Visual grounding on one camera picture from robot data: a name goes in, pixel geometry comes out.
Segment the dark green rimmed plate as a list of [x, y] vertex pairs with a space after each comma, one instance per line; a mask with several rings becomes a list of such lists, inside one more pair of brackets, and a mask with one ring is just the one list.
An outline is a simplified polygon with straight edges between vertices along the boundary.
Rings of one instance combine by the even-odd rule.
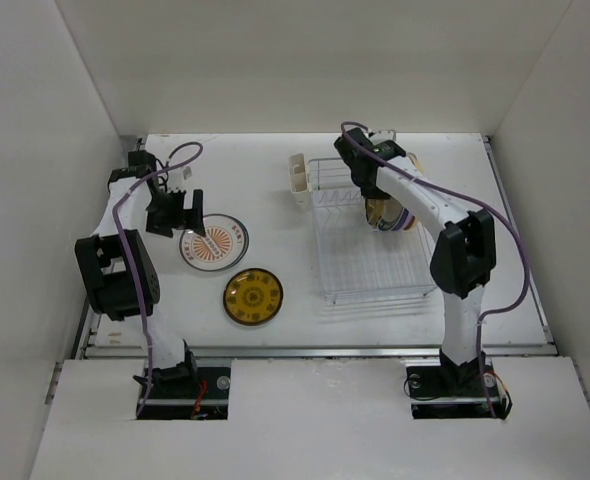
[[398, 222], [400, 217], [400, 212], [403, 207], [398, 201], [394, 199], [386, 200], [386, 212], [384, 214], [384, 218], [390, 222], [390, 229], [388, 231], [395, 231], [394, 227]]

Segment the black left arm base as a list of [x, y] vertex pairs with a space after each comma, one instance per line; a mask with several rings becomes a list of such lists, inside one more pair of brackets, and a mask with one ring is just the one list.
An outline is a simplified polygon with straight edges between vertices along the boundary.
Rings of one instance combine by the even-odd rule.
[[136, 406], [137, 420], [227, 420], [231, 368], [202, 366], [197, 379], [181, 380], [162, 388], [154, 386], [147, 399], [146, 380], [135, 376], [140, 386]]

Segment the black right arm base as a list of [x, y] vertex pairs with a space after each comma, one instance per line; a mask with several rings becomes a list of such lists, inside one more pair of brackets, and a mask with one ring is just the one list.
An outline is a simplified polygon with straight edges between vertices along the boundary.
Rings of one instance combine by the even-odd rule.
[[458, 385], [438, 365], [411, 365], [406, 374], [404, 390], [414, 420], [505, 420], [512, 411], [512, 397], [491, 365], [483, 378], [474, 367], [472, 378]]

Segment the white plate orange sunburst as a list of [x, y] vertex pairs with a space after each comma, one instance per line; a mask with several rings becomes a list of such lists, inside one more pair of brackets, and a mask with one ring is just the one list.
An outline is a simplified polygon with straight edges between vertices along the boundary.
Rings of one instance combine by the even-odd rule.
[[184, 262], [201, 272], [221, 272], [237, 265], [246, 255], [250, 237], [236, 217], [215, 213], [204, 216], [205, 236], [185, 230], [179, 240]]

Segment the purple plastic plate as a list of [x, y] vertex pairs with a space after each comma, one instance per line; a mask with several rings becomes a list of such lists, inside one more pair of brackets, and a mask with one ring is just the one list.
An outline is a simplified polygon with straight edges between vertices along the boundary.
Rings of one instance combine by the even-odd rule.
[[400, 212], [400, 217], [397, 224], [394, 227], [395, 231], [408, 230], [412, 227], [415, 222], [415, 216], [406, 208], [403, 208]]

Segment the yellow rimmed amber plate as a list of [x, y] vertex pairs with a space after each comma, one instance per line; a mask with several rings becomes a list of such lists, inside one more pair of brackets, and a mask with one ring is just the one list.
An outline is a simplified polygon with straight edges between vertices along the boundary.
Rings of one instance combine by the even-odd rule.
[[284, 289], [276, 275], [262, 268], [249, 268], [227, 282], [222, 296], [226, 315], [245, 327], [270, 322], [280, 311]]

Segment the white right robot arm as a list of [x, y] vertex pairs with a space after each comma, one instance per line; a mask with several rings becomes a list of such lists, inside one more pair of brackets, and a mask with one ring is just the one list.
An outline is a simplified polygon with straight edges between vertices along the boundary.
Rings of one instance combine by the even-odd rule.
[[477, 333], [496, 266], [494, 220], [487, 210], [467, 210], [440, 192], [394, 141], [375, 144], [361, 125], [341, 129], [334, 147], [365, 198], [398, 202], [434, 241], [429, 270], [444, 301], [438, 381], [449, 395], [462, 393], [484, 370]]

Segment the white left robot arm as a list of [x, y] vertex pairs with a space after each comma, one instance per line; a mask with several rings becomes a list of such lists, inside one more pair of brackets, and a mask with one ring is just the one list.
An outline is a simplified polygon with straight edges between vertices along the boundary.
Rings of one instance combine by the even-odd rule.
[[204, 192], [194, 190], [187, 208], [186, 192], [162, 190], [157, 176], [148, 165], [113, 170], [100, 223], [74, 251], [94, 312], [122, 324], [147, 355], [147, 372], [136, 381], [184, 397], [198, 387], [199, 373], [186, 341], [162, 316], [161, 283], [143, 235], [188, 230], [203, 237]]

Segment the white wire dish rack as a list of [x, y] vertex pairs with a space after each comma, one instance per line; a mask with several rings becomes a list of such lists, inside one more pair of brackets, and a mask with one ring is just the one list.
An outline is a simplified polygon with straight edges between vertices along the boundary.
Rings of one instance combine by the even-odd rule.
[[427, 295], [433, 242], [422, 226], [380, 231], [367, 223], [365, 199], [338, 157], [305, 166], [321, 288], [330, 303]]

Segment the beige plastic plate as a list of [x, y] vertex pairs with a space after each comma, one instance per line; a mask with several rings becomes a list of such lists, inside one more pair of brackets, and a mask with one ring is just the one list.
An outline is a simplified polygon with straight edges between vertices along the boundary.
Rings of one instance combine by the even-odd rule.
[[424, 173], [423, 168], [422, 168], [417, 156], [412, 152], [407, 152], [407, 153], [408, 153], [408, 157], [410, 158], [410, 160], [413, 163], [413, 165], [415, 166], [415, 168], [418, 171], [420, 171], [421, 173]]

